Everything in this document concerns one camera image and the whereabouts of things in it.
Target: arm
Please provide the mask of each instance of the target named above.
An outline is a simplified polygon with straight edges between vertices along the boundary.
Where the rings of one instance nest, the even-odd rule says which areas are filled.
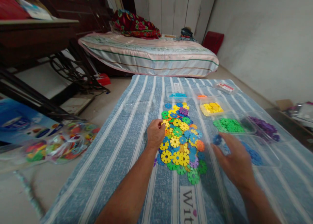
[[[245,147],[230,134],[220,133],[220,135],[231,153],[225,156],[219,147],[212,144],[215,156],[225,174],[240,192],[250,223],[280,223],[254,178],[250,155]]]
[[[147,129],[148,143],[139,159],[117,187],[96,220],[99,223],[136,223],[146,197],[154,158],[165,134],[156,119]]]

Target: striped bed sheet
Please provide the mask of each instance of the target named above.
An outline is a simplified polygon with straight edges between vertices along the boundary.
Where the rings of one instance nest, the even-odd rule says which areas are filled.
[[[111,68],[142,75],[205,77],[218,68],[216,55],[192,41],[146,40],[116,33],[92,33],[78,40]]]
[[[235,113],[261,111],[266,114],[242,91],[226,95],[214,89],[215,81],[219,80],[134,75],[41,223],[94,223],[142,153],[147,142],[147,126],[165,110],[168,86],[179,83],[184,88],[201,88],[206,95],[221,95]],[[234,85],[231,80],[224,81]],[[140,98],[136,95],[140,93],[155,96],[153,111],[149,108],[140,112],[125,111],[126,98]],[[195,100],[188,102],[190,118],[203,132],[203,141],[209,144],[217,130],[212,119],[200,112]],[[257,182],[282,223],[313,223],[312,153],[295,139],[271,147],[281,167],[254,167]],[[247,223],[240,194],[219,167],[212,148],[208,146],[206,150],[208,171],[195,186],[188,182],[187,176],[180,176],[166,166],[157,164],[153,168],[138,223],[191,223],[190,218],[192,223]]]

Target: green blocks in tray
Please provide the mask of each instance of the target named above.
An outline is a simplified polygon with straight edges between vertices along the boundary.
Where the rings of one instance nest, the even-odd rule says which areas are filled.
[[[220,119],[213,121],[215,127],[222,132],[229,133],[244,133],[244,128],[241,127],[240,123],[235,119]]]

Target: person's left hand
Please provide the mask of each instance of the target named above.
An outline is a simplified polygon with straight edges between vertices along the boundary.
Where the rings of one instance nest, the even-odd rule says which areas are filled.
[[[147,147],[159,148],[165,136],[165,124],[161,124],[163,120],[152,120],[147,128],[148,144]]]

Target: red floral fabric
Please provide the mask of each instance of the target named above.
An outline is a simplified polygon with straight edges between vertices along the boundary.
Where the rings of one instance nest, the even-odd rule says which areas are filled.
[[[117,10],[112,21],[124,36],[145,39],[159,39],[161,37],[160,30],[153,23],[127,10]]]

